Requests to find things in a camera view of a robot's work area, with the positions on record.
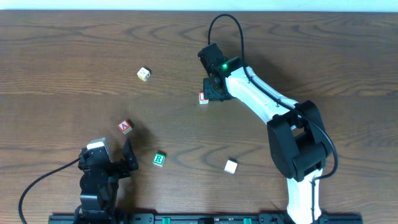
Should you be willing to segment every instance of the small cube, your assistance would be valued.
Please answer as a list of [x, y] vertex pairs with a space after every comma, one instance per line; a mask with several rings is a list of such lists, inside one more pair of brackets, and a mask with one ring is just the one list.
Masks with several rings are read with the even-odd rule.
[[209, 103], [209, 100], [205, 99], [205, 93], [199, 92], [199, 104], [207, 104], [207, 103]]
[[124, 120], [124, 121], [122, 121], [122, 123], [118, 124], [118, 127], [119, 127], [120, 131], [123, 132], [123, 134], [127, 134], [129, 131], [132, 130], [130, 124], [126, 120]]
[[226, 161], [224, 171], [234, 174], [237, 166], [238, 164], [236, 162], [228, 160]]
[[142, 81], [146, 82], [148, 78], [150, 77], [150, 72], [142, 67], [138, 72], [137, 72], [138, 78], [140, 78]]
[[164, 162], [166, 161], [166, 156], [162, 154], [155, 154], [153, 163], [157, 166], [163, 167]]

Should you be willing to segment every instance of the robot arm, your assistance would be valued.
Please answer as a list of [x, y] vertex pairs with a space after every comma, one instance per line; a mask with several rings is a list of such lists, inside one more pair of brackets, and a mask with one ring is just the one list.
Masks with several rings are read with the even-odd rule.
[[[272, 160], [287, 178], [287, 213], [291, 219], [297, 224], [312, 222], [312, 193], [314, 215], [318, 219], [319, 180], [314, 191], [311, 181], [321, 176], [330, 148], [322, 143], [324, 136], [316, 128], [268, 95], [310, 115], [325, 130], [317, 107], [310, 101], [299, 104], [281, 95], [257, 77], [251, 67], [246, 67], [246, 75], [240, 59], [228, 60], [216, 44], [205, 47], [198, 56], [209, 75], [203, 82], [205, 98], [220, 101], [238, 98], [267, 125]], [[304, 128], [304, 132], [294, 136], [291, 130], [295, 128]]]

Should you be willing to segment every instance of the green connector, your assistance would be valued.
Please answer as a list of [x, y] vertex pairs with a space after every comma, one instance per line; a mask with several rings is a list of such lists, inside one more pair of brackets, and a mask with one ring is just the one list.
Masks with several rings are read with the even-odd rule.
[[170, 224], [172, 222], [171, 218], [162, 218], [162, 224]]
[[244, 218], [243, 224], [251, 224], [251, 218]]

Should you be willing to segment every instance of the wood grain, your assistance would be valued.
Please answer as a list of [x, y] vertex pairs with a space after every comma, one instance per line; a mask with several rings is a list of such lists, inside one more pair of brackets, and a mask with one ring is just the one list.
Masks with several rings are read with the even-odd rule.
[[[321, 208], [398, 222], [398, 14], [234, 12], [248, 64], [268, 84], [319, 107], [340, 167], [320, 186]], [[239, 100], [198, 104], [197, 53], [216, 12], [0, 12], [0, 223], [40, 175], [106, 137], [114, 157], [128, 135], [140, 170], [121, 181], [118, 206], [161, 213], [285, 210], [287, 187], [267, 130]], [[220, 19], [211, 41], [239, 56], [239, 32]], [[144, 83], [136, 72], [153, 75]], [[165, 166], [152, 165], [158, 150]], [[233, 157], [234, 175], [223, 166]], [[331, 169], [330, 158], [326, 170]], [[79, 205], [76, 166], [37, 184], [29, 223]]]

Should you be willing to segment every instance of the black bracket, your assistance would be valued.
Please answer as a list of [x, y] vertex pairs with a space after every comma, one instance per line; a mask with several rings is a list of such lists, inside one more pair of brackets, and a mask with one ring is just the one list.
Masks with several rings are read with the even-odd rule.
[[211, 101], [233, 99], [234, 97], [228, 92], [225, 78], [243, 66], [241, 60], [238, 57], [228, 60], [216, 44], [203, 48], [198, 57], [208, 75], [208, 78], [203, 79], [205, 98]]
[[[319, 110], [311, 101], [296, 104], [295, 109], [311, 117], [325, 131]], [[294, 136], [293, 125], [304, 128], [304, 132]], [[312, 124], [289, 111], [273, 117], [267, 128], [272, 160], [286, 178], [300, 182], [307, 174], [325, 166], [331, 148], [323, 143], [326, 137]]]
[[111, 162], [106, 148], [83, 148], [79, 155], [80, 201], [83, 212], [80, 218], [92, 223], [116, 223], [114, 209], [119, 179], [130, 177], [130, 171], [138, 169], [130, 140], [124, 143], [125, 160]]

